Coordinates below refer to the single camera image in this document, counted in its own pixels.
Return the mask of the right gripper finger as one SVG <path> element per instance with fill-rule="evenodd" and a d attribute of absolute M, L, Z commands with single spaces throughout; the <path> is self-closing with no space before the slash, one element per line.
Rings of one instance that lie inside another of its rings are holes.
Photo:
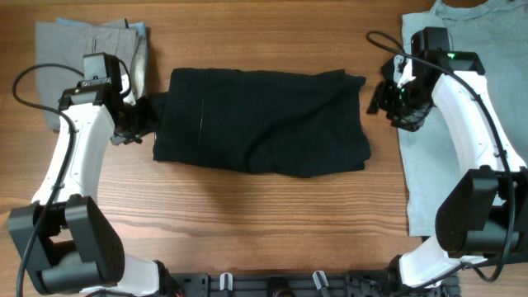
<path fill-rule="evenodd" d="M 381 73 L 385 80 L 398 83 L 403 76 L 403 71 L 407 65 L 407 59 L 401 55 L 395 55 L 389 59 L 382 67 Z"/>
<path fill-rule="evenodd" d="M 379 109 L 384 109 L 385 97 L 387 95 L 387 83 L 380 82 L 373 93 L 373 97 L 370 100 L 370 104 L 366 110 L 368 115 L 377 114 Z"/>

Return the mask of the black shorts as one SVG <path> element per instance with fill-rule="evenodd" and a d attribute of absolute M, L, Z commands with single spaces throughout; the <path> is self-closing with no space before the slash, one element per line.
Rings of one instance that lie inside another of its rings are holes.
<path fill-rule="evenodd" d="M 359 92 L 365 78 L 176 68 L 158 115 L 153 158 L 247 173 L 316 177 L 370 158 Z"/>

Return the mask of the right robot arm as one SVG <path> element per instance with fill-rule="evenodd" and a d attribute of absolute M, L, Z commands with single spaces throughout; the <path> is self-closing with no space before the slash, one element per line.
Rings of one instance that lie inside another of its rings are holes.
<path fill-rule="evenodd" d="M 462 177 L 436 212 L 435 233 L 396 256 L 371 281 L 384 295 L 428 295 L 456 272 L 527 259 L 527 166 L 512 148 L 488 96 L 485 70 L 474 52 L 454 51 L 443 27 L 412 35 L 399 58 L 399 78 L 381 82 L 369 113 L 385 111 L 394 127 L 415 132 L 431 109 L 445 119 Z"/>

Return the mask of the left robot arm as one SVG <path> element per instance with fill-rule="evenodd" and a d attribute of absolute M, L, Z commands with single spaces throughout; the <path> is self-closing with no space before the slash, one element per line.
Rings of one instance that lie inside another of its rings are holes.
<path fill-rule="evenodd" d="M 140 143 L 156 115 L 145 98 L 126 101 L 130 72 L 119 58 L 87 54 L 79 74 L 51 108 L 60 128 L 45 179 L 31 203 L 8 217 L 21 258 L 16 294 L 30 280 L 41 295 L 180 296 L 182 288 L 161 262 L 125 252 L 97 205 L 106 146 Z"/>

